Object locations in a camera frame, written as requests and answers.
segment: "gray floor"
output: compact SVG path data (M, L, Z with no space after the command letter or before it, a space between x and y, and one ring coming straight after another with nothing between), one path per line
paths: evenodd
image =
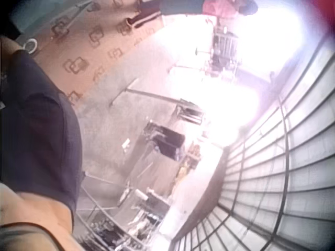
M150 187L159 195L169 195L178 172L178 163L155 152L152 145L148 146L141 136L142 130L151 119L186 133L187 148L193 140L187 132L194 131L196 126L174 118L175 104L166 101L121 93L112 105L110 103L136 78L138 80L131 86L133 89L181 98L181 93L176 91L179 83L174 81L175 76L169 74L168 69L183 55L194 55L196 48L194 37L190 36L193 31L182 33L182 30L182 26L171 24L141 43L82 98L76 113L83 139L84 171L121 185L129 180L131 186L143 192ZM184 36L178 42L171 39L176 32ZM130 149L124 153L121 146L127 139L130 139ZM138 178L148 165L151 166ZM104 207L116 206L123 192L122 187L88 177L84 179L83 185ZM110 210L109 213L125 226L134 216L130 208L134 202L135 199L130 198L120 209ZM80 210L93 206L87 196L81 193L77 208ZM90 212L80 214L87 219ZM74 234L80 234L82 230L80 223L75 221Z

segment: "black shorts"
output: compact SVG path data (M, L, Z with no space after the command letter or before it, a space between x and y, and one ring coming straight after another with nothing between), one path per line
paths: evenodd
M67 205L79 196L82 141L66 95L23 50L9 64L2 93L1 182Z

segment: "hand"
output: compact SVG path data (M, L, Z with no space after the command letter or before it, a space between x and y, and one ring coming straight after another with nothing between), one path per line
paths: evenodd
M12 55L23 48L12 39L1 35L1 71L6 73Z

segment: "concrete floor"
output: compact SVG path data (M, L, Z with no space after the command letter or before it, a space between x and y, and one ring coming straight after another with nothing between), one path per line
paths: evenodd
M185 73L180 70L168 72L175 62L183 63L184 57L189 58L191 55L195 58L196 33L192 30L184 33L185 27L187 22L184 21L179 24L170 24L143 41L135 50L119 60L106 76L78 101L75 110L83 139L83 170L118 184L124 185L129 180L131 186L143 192L150 187L159 195L165 197L169 195L171 184L179 170L178 163L153 151L152 146L147 147L141 132L152 119L158 124L186 134L187 148L196 137L196 133L200 133L198 127L174 118L172 114L175 104L132 93L121 93L117 99L115 97L137 78L138 80L131 86L133 89L185 98L185 86L180 86L175 79L180 74L187 77L194 72ZM179 36L178 41L171 39L175 34ZM121 145L126 139L130 139L130 149L124 153ZM179 195L175 195L172 200L173 213L169 214L168 220L173 220L175 225L163 225L169 239L173 238L199 202L213 174L221 150L214 149L211 152L216 152L216 154L211 153L216 156L213 158L216 163L211 162L209 169L206 165L199 168L199 171L189 176L176 190L176 194ZM151 163L153 163L152 166L138 179L138 175ZM83 185L104 207L114 207L123 192L121 187L90 178L85 178ZM197 193L194 193L195 187L198 188ZM136 199L132 197L119 209L110 210L109 213L126 227L135 216L136 212L130 209L135 202ZM93 208L93 204L81 194L77 207L78 209ZM89 213L81 212L81 215L87 218ZM82 227L76 224L74 234L81 231Z

